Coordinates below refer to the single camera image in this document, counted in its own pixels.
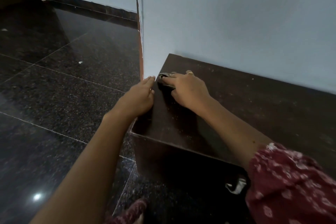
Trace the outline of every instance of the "person's right hand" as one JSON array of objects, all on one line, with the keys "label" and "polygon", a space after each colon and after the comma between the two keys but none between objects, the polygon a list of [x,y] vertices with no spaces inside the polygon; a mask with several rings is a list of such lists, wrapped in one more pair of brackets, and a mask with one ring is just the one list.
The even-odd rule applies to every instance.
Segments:
[{"label": "person's right hand", "polygon": [[171,95],[177,103],[200,115],[211,96],[204,81],[188,72],[189,70],[187,74],[173,74],[171,78],[162,77],[162,80],[175,86]]}]

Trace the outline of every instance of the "red sleeve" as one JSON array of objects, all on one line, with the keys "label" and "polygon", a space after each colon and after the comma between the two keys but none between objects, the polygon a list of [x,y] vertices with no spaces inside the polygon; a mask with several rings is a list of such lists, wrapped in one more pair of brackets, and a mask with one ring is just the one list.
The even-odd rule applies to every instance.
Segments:
[{"label": "red sleeve", "polygon": [[246,203],[257,224],[336,223],[336,182],[312,158],[270,143],[248,175]]}]

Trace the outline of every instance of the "hand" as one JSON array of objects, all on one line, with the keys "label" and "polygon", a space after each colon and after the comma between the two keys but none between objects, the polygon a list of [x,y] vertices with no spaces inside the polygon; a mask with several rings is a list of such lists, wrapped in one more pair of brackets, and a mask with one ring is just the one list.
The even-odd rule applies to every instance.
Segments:
[{"label": "hand", "polygon": [[154,90],[151,90],[155,76],[150,76],[126,92],[115,104],[110,112],[118,112],[127,118],[135,119],[152,108],[154,102]]},{"label": "hand", "polygon": [[190,72],[188,70],[187,74],[173,74],[170,78],[162,77],[162,80],[175,86],[171,95],[177,103],[200,115],[204,111],[204,104],[212,98],[204,81]]}]

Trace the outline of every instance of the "forearm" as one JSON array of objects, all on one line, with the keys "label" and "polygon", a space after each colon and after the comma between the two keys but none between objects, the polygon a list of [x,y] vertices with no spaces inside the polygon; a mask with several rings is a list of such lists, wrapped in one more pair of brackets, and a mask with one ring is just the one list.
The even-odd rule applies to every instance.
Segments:
[{"label": "forearm", "polygon": [[220,135],[245,169],[256,151],[272,142],[213,98],[205,102],[199,115]]},{"label": "forearm", "polygon": [[102,223],[122,140],[132,118],[113,110],[31,223]]}]

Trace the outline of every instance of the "person's left arm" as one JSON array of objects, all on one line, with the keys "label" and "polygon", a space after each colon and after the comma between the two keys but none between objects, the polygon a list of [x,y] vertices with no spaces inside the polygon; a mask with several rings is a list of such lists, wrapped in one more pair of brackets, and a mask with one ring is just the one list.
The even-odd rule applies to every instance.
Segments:
[{"label": "person's left arm", "polygon": [[132,121],[153,105],[155,77],[133,86],[103,120],[55,193],[31,224],[103,223],[123,137]]}]

